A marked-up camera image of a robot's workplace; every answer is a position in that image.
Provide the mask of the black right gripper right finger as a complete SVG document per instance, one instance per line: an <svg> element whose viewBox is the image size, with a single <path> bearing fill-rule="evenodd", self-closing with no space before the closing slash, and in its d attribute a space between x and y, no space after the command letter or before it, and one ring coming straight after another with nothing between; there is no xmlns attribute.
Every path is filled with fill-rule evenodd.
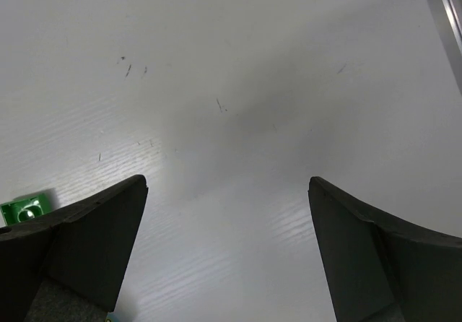
<svg viewBox="0 0 462 322"><path fill-rule="evenodd" d="M460 321L461 239L312 177L308 199L338 321Z"/></svg>

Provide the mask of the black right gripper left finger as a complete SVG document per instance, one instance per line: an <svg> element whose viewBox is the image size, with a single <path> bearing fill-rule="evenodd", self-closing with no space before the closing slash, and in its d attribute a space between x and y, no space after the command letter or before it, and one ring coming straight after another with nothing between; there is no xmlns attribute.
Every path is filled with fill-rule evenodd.
<svg viewBox="0 0 462 322"><path fill-rule="evenodd" d="M1 228L2 321L105 321L139 230L143 175Z"/></svg>

